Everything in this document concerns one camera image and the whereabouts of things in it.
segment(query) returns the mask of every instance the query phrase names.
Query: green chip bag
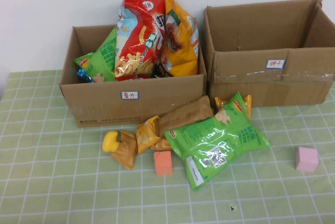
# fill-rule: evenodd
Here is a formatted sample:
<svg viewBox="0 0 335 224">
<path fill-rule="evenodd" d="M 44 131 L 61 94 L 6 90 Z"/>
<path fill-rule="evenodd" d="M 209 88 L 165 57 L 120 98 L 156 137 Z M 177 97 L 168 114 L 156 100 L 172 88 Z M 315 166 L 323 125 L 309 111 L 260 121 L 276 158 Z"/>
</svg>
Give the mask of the green chip bag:
<svg viewBox="0 0 335 224">
<path fill-rule="evenodd" d="M 242 153 L 271 146 L 251 124 L 239 93 L 205 121 L 166 131 L 165 137 L 185 162 L 186 174 L 197 190 Z"/>
<path fill-rule="evenodd" d="M 117 27 L 111 31 L 96 52 L 89 53 L 74 60 L 74 62 L 83 68 L 96 83 L 115 81 L 116 34 Z"/>
</svg>

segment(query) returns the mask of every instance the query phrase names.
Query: cardboard box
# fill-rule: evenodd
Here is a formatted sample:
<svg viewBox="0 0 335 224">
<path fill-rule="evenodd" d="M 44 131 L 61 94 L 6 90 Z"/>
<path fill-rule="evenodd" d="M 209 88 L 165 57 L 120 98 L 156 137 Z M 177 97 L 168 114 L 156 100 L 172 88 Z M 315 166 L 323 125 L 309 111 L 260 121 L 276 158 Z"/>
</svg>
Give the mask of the cardboard box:
<svg viewBox="0 0 335 224">
<path fill-rule="evenodd" d="M 96 51 L 114 26 L 73 27 L 60 88 L 79 127 L 142 123 L 204 95 L 206 70 L 201 50 L 198 75 L 82 83 L 73 59 Z"/>
<path fill-rule="evenodd" d="M 252 95 L 252 105 L 313 105 L 335 74 L 335 25 L 321 0 L 207 7 L 204 58 L 214 97 Z"/>
</svg>

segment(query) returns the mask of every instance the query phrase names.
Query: green checkered tablecloth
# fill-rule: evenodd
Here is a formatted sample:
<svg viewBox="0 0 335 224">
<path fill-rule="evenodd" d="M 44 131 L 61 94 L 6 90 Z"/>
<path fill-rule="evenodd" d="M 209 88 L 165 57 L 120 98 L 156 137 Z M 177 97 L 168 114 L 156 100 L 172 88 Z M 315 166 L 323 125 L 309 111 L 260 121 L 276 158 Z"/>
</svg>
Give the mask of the green checkered tablecloth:
<svg viewBox="0 0 335 224">
<path fill-rule="evenodd" d="M 0 223 L 335 223 L 335 86 L 317 106 L 253 108 L 273 147 L 244 154 L 199 191 L 172 156 L 132 171 L 101 151 L 111 129 L 77 128 L 60 71 L 11 73 L 0 102 Z M 295 170 L 298 146 L 316 148 L 315 172 Z"/>
</svg>

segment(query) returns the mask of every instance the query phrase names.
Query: snack bag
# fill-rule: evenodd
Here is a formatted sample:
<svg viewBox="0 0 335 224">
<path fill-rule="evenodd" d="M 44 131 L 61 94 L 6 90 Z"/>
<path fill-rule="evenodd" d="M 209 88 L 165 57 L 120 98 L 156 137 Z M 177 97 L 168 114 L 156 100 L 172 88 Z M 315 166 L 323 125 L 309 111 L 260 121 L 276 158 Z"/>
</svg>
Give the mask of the snack bag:
<svg viewBox="0 0 335 224">
<path fill-rule="evenodd" d="M 203 121 L 213 116 L 208 96 L 203 96 L 192 101 L 164 116 L 156 119 L 156 133 L 160 137 L 150 149 L 155 151 L 173 151 L 169 142 L 164 136 L 164 132 L 181 126 L 190 125 Z"/>
<path fill-rule="evenodd" d="M 239 93 L 215 116 L 166 131 L 165 137 L 185 162 L 186 174 L 197 190 L 242 153 L 271 146 L 245 115 Z"/>
<path fill-rule="evenodd" d="M 196 20 L 174 0 L 165 0 L 166 39 L 160 58 L 165 76 L 198 74 L 199 32 Z"/>
<path fill-rule="evenodd" d="M 123 0 L 117 28 L 115 78 L 149 77 L 165 34 L 164 0 Z"/>
<path fill-rule="evenodd" d="M 215 97 L 215 104 L 216 104 L 216 109 L 219 111 L 219 109 L 221 109 L 223 107 L 223 105 L 225 105 L 228 101 L 227 100 L 221 100 L 218 97 Z M 246 97 L 243 98 L 244 104 L 247 108 L 247 117 L 249 119 L 251 119 L 251 101 L 252 101 L 252 97 L 251 95 L 248 95 Z"/>
<path fill-rule="evenodd" d="M 126 169 L 132 170 L 137 153 L 137 142 L 134 134 L 121 130 L 121 143 L 111 156 Z"/>
<path fill-rule="evenodd" d="M 92 78 L 86 73 L 86 71 L 84 71 L 83 68 L 80 68 L 77 71 L 77 76 L 80 77 L 81 79 L 83 79 L 87 83 L 93 83 Z"/>
<path fill-rule="evenodd" d="M 158 118 L 158 116 L 149 118 L 146 122 L 137 126 L 136 138 L 139 155 L 159 140 L 160 137 L 157 136 L 155 128 L 155 121 Z"/>
<path fill-rule="evenodd" d="M 106 40 L 96 50 L 74 60 L 93 79 L 95 83 L 103 81 L 115 81 L 115 49 L 116 49 L 115 27 Z"/>
</svg>

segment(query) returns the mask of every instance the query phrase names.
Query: orange block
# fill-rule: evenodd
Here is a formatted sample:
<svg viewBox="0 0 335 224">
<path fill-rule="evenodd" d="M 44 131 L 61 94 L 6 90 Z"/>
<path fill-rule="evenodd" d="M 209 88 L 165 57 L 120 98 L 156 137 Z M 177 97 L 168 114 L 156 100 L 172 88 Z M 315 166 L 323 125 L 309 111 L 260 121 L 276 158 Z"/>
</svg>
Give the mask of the orange block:
<svg viewBox="0 0 335 224">
<path fill-rule="evenodd" d="M 171 152 L 155 152 L 153 154 L 155 159 L 155 169 L 157 175 L 172 174 L 172 160 Z"/>
</svg>

